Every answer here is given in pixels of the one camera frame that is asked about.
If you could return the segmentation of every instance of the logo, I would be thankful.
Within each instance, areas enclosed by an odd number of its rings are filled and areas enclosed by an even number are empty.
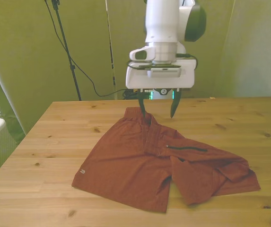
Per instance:
[[[168,93],[168,91],[167,91],[167,89],[162,89],[162,90],[160,91],[160,93],[161,93],[162,95],[166,95],[166,94]]]

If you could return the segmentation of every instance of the zipper pocket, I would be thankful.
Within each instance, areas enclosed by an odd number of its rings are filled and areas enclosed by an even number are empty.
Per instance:
[[[166,145],[167,148],[174,149],[174,150],[197,150],[197,151],[202,151],[202,152],[207,152],[207,149],[201,149],[201,148],[196,148],[196,147],[171,147],[169,145]]]

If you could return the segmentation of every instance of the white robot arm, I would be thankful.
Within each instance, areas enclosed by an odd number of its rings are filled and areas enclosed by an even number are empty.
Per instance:
[[[144,0],[146,10],[146,46],[130,53],[126,87],[139,89],[143,113],[143,89],[175,89],[171,108],[173,117],[181,88],[194,85],[196,60],[184,60],[181,41],[195,42],[205,32],[206,14],[194,0]]]

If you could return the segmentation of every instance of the rust-colored fabric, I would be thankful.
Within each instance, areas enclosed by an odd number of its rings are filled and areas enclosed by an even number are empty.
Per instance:
[[[171,179],[186,204],[260,189],[242,157],[186,139],[151,114],[144,118],[136,107],[127,108],[96,144],[72,186],[142,210],[166,212]]]

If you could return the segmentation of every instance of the wooden table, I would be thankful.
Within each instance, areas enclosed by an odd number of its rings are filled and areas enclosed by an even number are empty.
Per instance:
[[[187,207],[174,184],[166,214],[71,187],[101,136],[137,101],[53,103],[0,169],[0,227],[271,227],[271,98],[170,100],[147,111],[184,136],[246,158],[261,191]]]

